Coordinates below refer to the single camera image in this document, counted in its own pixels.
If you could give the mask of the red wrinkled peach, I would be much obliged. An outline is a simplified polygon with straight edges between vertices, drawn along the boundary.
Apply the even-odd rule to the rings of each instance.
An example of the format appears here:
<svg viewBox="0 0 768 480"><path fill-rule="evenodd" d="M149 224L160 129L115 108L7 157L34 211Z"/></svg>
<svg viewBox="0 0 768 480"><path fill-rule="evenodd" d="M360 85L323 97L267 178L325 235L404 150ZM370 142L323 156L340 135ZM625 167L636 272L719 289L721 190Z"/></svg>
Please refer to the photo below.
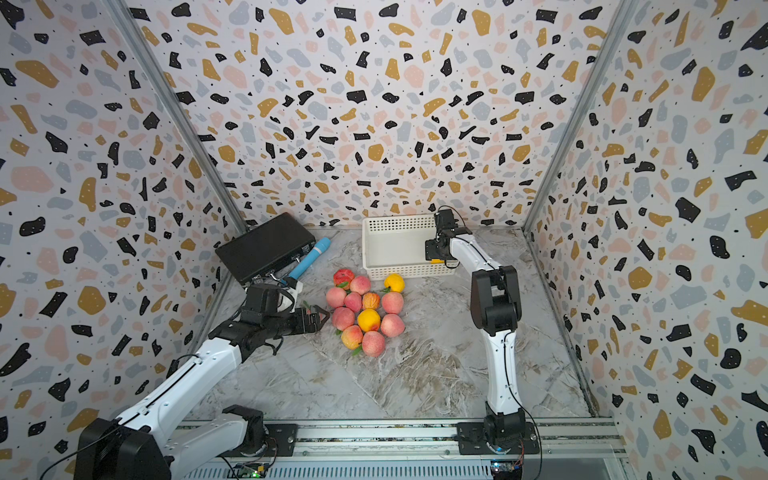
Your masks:
<svg viewBox="0 0 768 480"><path fill-rule="evenodd" d="M355 274L352 270L342 268L333 274L333 282L336 287L348 290L350 283L354 280Z"/></svg>

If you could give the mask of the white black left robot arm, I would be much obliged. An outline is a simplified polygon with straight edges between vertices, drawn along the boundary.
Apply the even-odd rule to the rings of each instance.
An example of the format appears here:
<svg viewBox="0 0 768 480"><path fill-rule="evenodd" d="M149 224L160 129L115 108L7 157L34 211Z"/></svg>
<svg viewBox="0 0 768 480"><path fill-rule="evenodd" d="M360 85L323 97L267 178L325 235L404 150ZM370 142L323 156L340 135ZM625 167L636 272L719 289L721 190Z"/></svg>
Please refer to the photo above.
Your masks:
<svg viewBox="0 0 768 480"><path fill-rule="evenodd" d="M159 387L114 420L98 418L80 435L77 479L181 479L227 452L275 453L261 411L232 405L182 436L180 423L220 380L257 349L278 350L287 336L319 332L330 313L318 306L227 320Z"/></svg>

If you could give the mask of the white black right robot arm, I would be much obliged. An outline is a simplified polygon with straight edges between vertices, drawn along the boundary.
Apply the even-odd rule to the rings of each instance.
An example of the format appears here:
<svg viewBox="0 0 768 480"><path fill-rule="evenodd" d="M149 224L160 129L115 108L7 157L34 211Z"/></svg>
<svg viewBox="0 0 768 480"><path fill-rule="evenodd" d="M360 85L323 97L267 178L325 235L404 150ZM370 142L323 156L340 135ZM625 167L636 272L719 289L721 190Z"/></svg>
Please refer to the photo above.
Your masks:
<svg viewBox="0 0 768 480"><path fill-rule="evenodd" d="M527 429L515 361L516 333L522 320L517 270L492 259L450 212L440 212L434 220L436 233L425 242L425 257L460 266L470 274L470 315L482 333L488 363L483 435L491 450L506 452L523 440Z"/></svg>

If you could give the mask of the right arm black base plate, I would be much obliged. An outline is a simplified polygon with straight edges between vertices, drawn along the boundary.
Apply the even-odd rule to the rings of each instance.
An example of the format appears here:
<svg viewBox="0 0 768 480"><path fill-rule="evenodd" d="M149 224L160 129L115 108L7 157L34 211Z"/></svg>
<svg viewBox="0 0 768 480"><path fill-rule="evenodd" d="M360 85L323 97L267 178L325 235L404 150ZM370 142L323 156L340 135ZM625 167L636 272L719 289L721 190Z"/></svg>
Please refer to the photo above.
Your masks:
<svg viewBox="0 0 768 480"><path fill-rule="evenodd" d="M539 454L541 446L532 422L511 430L486 425L484 422L456 424L456 441L461 455Z"/></svg>

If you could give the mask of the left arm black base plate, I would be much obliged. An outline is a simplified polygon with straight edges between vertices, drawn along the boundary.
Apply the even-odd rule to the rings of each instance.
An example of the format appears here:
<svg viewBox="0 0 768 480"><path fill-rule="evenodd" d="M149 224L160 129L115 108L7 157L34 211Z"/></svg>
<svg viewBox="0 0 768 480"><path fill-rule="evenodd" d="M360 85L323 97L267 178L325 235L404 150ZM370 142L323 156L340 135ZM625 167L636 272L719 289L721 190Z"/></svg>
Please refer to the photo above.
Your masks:
<svg viewBox="0 0 768 480"><path fill-rule="evenodd" d="M299 427L295 423L267 423L256 436L258 458L288 458L294 454Z"/></svg>

